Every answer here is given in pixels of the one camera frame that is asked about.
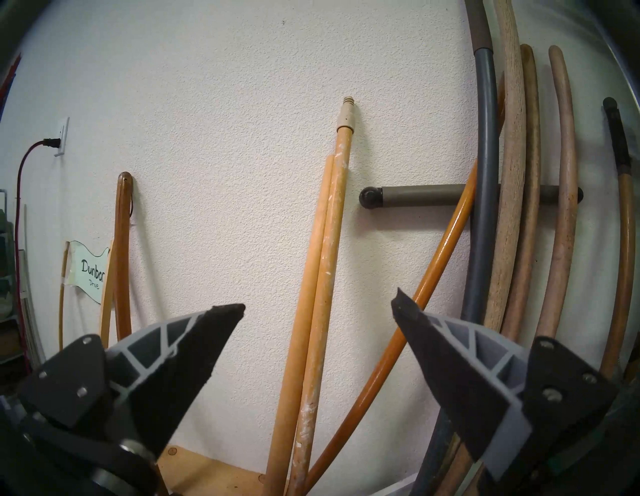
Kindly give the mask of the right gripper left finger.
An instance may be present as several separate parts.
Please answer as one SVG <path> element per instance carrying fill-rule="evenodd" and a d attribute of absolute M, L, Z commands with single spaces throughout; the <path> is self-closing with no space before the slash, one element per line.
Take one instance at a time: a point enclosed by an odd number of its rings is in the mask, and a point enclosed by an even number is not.
<path fill-rule="evenodd" d="M 204 385 L 245 305 L 213 306 L 157 322 L 110 348 L 82 336 L 18 387 L 33 439 L 99 446 L 133 442 L 162 453 Z"/>

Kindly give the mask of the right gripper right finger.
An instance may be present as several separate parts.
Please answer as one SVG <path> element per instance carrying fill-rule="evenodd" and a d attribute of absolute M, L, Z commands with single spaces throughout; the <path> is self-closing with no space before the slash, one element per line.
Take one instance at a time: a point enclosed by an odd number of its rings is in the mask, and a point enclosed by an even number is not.
<path fill-rule="evenodd" d="M 615 384 L 554 338 L 524 348 L 479 324 L 424 312 L 401 289 L 392 313 L 489 480 L 526 480 L 593 431 L 616 398 Z"/>

